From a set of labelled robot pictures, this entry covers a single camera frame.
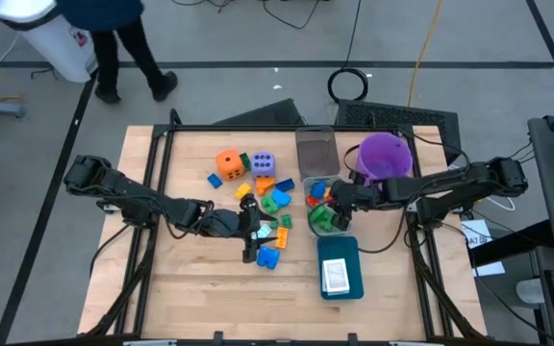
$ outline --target gray floor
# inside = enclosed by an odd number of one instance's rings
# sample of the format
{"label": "gray floor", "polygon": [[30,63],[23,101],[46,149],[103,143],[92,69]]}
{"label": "gray floor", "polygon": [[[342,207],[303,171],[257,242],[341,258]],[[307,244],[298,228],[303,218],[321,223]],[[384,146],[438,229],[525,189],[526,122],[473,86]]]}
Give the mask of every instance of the gray floor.
{"label": "gray floor", "polygon": [[[258,1],[236,0],[222,13],[202,5],[184,8],[167,0],[147,0],[148,39],[160,62],[339,61],[347,53],[356,3],[320,3],[303,31],[268,17]],[[302,23],[312,0],[270,1],[267,5]],[[554,2],[537,1],[554,39]],[[433,1],[363,2],[353,45],[354,61],[415,61],[433,14]],[[0,55],[14,33],[0,23]],[[129,61],[126,52],[122,60]],[[24,40],[9,62],[42,58]],[[446,0],[426,61],[552,62],[525,1]],[[0,95],[22,92],[28,115],[0,116],[0,318],[32,234],[82,85],[33,71],[3,69]],[[91,97],[73,148],[76,154],[103,156],[116,163],[128,125],[163,123],[175,107],[188,124],[207,124],[291,97],[310,123],[328,124],[337,107],[325,85],[334,68],[178,69],[180,87],[156,104],[135,68],[120,73],[123,102],[108,107]],[[368,101],[406,105],[411,69],[364,68],[369,74]],[[348,76],[336,81],[342,97],[359,85]],[[413,106],[459,114],[464,149],[473,160],[509,155],[527,141],[526,120],[554,114],[554,68],[421,69]],[[545,218],[536,164],[525,164],[528,192],[516,199],[516,211],[483,203],[478,210],[513,228]],[[103,214],[89,199],[62,190],[50,216],[36,265],[13,324],[9,341],[75,334],[88,284],[88,263],[97,247]],[[531,275],[527,257],[510,259],[508,273],[486,282],[512,305],[519,303],[511,284]],[[491,335],[505,340],[536,341],[479,288]],[[519,313],[532,319],[531,310]]]}

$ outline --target clear plastic container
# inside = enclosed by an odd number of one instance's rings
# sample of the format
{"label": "clear plastic container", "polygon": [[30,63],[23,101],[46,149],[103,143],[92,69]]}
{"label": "clear plastic container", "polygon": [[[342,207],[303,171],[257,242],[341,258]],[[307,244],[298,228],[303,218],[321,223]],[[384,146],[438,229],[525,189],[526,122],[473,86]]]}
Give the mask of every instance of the clear plastic container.
{"label": "clear plastic container", "polygon": [[301,180],[339,174],[339,153],[332,127],[302,127],[295,135]]}
{"label": "clear plastic container", "polygon": [[[312,191],[312,186],[315,184],[315,183],[318,183],[318,182],[326,182],[326,184],[330,187],[333,185],[333,183],[337,180],[340,180],[341,177],[340,176],[337,176],[337,175],[331,175],[331,176],[324,176],[324,177],[309,177],[309,178],[305,178],[305,180],[303,181],[303,196],[304,198],[307,198],[307,196],[309,196],[311,194],[311,191]],[[310,212],[312,212],[313,208],[309,207],[309,205],[307,204],[307,201],[304,201],[305,202],[305,215],[309,215]],[[319,234],[319,235],[325,235],[325,236],[339,236],[339,235],[349,235],[351,234],[351,229],[352,229],[352,224],[350,223],[347,227],[347,230],[345,231],[342,231],[340,229],[338,229],[337,227],[333,226],[333,228],[331,229],[331,231],[327,232],[327,231],[324,231],[323,229],[321,229],[319,226],[317,225],[314,225],[314,230]]]}

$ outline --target black mat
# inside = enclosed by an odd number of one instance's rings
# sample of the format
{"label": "black mat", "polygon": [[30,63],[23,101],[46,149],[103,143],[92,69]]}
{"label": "black mat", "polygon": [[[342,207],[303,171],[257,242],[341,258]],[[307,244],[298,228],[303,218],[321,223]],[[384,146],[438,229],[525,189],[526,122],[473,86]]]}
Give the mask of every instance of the black mat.
{"label": "black mat", "polygon": [[[435,125],[440,129],[442,142],[461,149],[459,118],[455,112],[341,100],[336,125],[368,125],[372,121],[376,125]],[[447,148],[443,152],[448,164],[459,157],[459,153]]]}
{"label": "black mat", "polygon": [[297,125],[303,123],[303,119],[294,105],[294,100],[286,99],[217,121],[214,125]]}

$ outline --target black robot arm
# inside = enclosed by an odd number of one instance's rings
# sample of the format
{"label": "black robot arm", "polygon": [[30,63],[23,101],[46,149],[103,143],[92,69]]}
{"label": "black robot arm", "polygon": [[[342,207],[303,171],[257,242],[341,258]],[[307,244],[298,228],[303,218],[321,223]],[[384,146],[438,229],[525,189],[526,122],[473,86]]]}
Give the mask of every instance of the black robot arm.
{"label": "black robot arm", "polygon": [[260,245],[274,237],[257,239],[260,221],[275,218],[260,211],[253,194],[241,199],[241,212],[214,210],[212,201],[170,198],[141,185],[111,167],[102,158],[77,156],[63,179],[67,192],[77,196],[102,199],[98,206],[113,205],[121,209],[123,222],[137,227],[153,226],[151,214],[158,214],[178,230],[210,237],[243,239],[243,261],[253,262]]}
{"label": "black robot arm", "polygon": [[[391,210],[407,207],[416,199],[417,221],[430,226],[451,210],[496,195],[517,197],[527,190],[527,179],[518,161],[495,158],[463,168],[420,178],[389,178],[363,186],[364,177],[352,172],[354,183],[337,181],[331,187],[330,205],[337,215],[333,224],[346,230],[356,210]],[[430,195],[446,192],[442,196]]]}

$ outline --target wooden tabletop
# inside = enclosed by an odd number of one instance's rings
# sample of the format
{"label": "wooden tabletop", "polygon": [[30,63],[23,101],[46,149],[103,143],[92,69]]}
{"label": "wooden tabletop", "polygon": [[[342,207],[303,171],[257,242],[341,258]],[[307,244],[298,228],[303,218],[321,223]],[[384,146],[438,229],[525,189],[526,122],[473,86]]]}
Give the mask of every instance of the wooden tabletop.
{"label": "wooden tabletop", "polygon": [[[440,141],[436,127],[415,127],[419,136]],[[141,182],[152,127],[129,127],[118,169]],[[370,133],[336,133],[340,157]],[[159,152],[163,151],[163,140]],[[276,158],[277,181],[293,178],[288,247],[274,271],[241,261],[240,239],[188,235],[173,239],[165,225],[159,230],[150,292],[143,326],[146,338],[213,338],[223,331],[228,339],[344,340],[348,333],[360,340],[423,340],[424,328],[416,288],[412,255],[399,239],[379,255],[360,254],[365,297],[355,301],[326,301],[320,296],[316,240],[306,223],[299,180],[294,133],[288,132],[178,132],[169,166],[165,193],[215,201],[216,208],[237,210],[235,190],[252,186],[250,174],[213,189],[207,177],[216,172],[214,157],[237,148],[251,155],[268,151]],[[423,175],[446,169],[442,148],[416,141]],[[161,154],[153,187],[157,185]],[[347,177],[341,163],[342,177]],[[357,212],[353,236],[366,249],[386,245],[397,232],[401,210]],[[460,228],[459,218],[444,221]],[[101,242],[121,228],[119,214],[107,215]],[[95,263],[79,332],[93,327],[122,287],[132,232],[109,246]],[[478,294],[469,266],[464,237],[448,228],[435,230],[446,292],[474,328],[485,333]],[[436,334],[440,319],[433,293]],[[126,331],[132,330],[135,295],[128,309]]]}

